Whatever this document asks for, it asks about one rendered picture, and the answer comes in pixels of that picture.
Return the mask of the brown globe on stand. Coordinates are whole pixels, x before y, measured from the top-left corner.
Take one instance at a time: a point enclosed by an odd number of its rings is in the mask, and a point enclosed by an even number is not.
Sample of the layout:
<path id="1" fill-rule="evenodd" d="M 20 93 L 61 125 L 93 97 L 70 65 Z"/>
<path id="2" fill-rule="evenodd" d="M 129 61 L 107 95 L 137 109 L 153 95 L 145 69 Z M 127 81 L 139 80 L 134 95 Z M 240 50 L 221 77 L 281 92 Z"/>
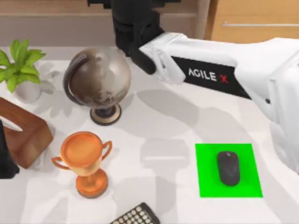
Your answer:
<path id="1" fill-rule="evenodd" d="M 90 108 L 92 121 L 101 126 L 121 116 L 119 103 L 131 85 L 125 54 L 116 47 L 92 47 L 78 52 L 64 73 L 63 89 L 73 103 Z"/>

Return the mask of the wooden cupboard door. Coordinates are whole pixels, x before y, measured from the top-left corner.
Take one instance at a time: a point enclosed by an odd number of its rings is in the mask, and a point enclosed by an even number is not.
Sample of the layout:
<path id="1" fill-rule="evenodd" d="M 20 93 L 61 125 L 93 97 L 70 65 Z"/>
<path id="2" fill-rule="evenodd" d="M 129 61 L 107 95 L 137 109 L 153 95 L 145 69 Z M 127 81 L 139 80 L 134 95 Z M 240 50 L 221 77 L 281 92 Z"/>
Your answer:
<path id="1" fill-rule="evenodd" d="M 210 0 L 204 39 L 252 43 L 299 39 L 299 27 L 223 27 L 222 23 L 299 23 L 299 0 Z"/>

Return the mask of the green plant in white pot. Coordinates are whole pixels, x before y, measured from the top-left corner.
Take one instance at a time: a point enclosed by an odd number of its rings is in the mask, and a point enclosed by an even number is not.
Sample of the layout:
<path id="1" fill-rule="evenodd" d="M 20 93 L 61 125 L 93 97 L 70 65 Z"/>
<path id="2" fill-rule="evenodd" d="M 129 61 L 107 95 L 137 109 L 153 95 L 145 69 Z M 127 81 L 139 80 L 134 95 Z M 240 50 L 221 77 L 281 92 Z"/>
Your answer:
<path id="1" fill-rule="evenodd" d="M 9 47 L 10 57 L 0 48 L 0 83 L 19 101 L 33 103 L 40 97 L 40 72 L 35 63 L 46 56 L 40 49 L 29 48 L 30 39 L 14 39 Z"/>

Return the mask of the bronze trophy cup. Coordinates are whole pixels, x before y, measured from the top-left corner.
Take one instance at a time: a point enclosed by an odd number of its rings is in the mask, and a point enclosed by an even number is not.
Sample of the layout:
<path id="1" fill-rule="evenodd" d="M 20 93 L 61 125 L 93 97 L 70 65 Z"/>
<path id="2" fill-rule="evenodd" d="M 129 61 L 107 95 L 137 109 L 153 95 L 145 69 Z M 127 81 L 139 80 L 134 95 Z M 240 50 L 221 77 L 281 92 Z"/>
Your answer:
<path id="1" fill-rule="evenodd" d="M 76 188 L 84 198 L 97 198 L 108 187 L 108 176 L 100 168 L 112 150 L 112 142 L 103 143 L 92 132 L 76 132 L 68 136 L 60 147 L 60 155 L 52 163 L 77 175 Z"/>

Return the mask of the white tissue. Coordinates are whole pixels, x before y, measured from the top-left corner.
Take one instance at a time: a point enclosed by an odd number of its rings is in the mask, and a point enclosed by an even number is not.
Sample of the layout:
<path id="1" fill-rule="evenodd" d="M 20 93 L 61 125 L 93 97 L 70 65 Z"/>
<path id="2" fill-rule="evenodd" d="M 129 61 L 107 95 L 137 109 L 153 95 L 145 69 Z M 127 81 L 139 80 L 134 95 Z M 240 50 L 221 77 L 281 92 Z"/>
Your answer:
<path id="1" fill-rule="evenodd" d="M 17 131 L 17 132 L 22 132 L 22 129 L 15 123 L 13 123 L 12 121 L 4 119 L 4 118 L 2 118 L 1 121 L 2 121 L 4 127 L 7 127 L 9 129 Z"/>

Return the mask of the wooden tissue box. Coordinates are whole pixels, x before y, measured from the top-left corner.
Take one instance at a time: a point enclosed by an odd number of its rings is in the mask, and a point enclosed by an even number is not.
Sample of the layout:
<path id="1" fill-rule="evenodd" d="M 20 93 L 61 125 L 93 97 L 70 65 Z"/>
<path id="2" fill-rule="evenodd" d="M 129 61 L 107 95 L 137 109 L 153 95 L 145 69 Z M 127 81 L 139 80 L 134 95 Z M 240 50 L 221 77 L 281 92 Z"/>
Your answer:
<path id="1" fill-rule="evenodd" d="M 53 140 L 47 122 L 2 97 L 0 116 L 22 129 L 19 132 L 5 127 L 4 133 L 14 162 L 29 168 Z"/>

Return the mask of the green mouse pad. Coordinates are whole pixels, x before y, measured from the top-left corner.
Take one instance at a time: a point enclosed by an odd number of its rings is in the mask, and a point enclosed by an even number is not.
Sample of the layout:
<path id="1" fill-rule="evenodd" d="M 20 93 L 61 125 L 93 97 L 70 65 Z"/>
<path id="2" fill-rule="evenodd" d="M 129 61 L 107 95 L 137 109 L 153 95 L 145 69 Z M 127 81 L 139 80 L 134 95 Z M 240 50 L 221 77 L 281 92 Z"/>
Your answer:
<path id="1" fill-rule="evenodd" d="M 204 198 L 262 198 L 262 187 L 253 147 L 249 143 L 200 143 L 195 145 L 199 195 Z M 240 181 L 227 186 L 220 179 L 218 154 L 230 151 L 239 161 Z"/>

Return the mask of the black computer mouse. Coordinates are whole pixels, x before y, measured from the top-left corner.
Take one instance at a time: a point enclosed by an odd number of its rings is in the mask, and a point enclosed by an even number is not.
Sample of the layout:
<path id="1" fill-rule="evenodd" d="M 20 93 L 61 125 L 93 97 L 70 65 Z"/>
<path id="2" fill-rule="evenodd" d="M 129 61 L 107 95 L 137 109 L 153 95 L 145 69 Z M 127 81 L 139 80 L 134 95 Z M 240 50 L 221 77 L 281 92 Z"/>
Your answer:
<path id="1" fill-rule="evenodd" d="M 220 181 L 226 186 L 235 186 L 240 182 L 241 172 L 239 157 L 232 151 L 221 151 L 217 154 L 217 166 Z"/>

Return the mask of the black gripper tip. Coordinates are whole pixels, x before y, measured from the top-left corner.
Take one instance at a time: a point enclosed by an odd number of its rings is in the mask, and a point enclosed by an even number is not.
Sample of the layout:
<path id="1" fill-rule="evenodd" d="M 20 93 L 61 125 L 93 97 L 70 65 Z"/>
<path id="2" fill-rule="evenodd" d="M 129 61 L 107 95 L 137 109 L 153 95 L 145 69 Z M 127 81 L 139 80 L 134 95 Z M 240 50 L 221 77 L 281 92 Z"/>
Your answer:
<path id="1" fill-rule="evenodd" d="M 4 126 L 0 119 L 0 179 L 12 179 L 20 172 L 7 147 Z"/>

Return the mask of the black calculator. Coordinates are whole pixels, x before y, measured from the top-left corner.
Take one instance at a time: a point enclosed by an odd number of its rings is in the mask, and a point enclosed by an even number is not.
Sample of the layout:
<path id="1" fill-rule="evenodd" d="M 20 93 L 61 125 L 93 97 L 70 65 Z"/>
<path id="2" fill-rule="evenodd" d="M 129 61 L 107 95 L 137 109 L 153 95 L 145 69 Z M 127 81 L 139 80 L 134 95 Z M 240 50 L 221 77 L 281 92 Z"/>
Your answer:
<path id="1" fill-rule="evenodd" d="M 110 224 L 161 224 L 161 222 L 146 203 L 140 203 Z"/>

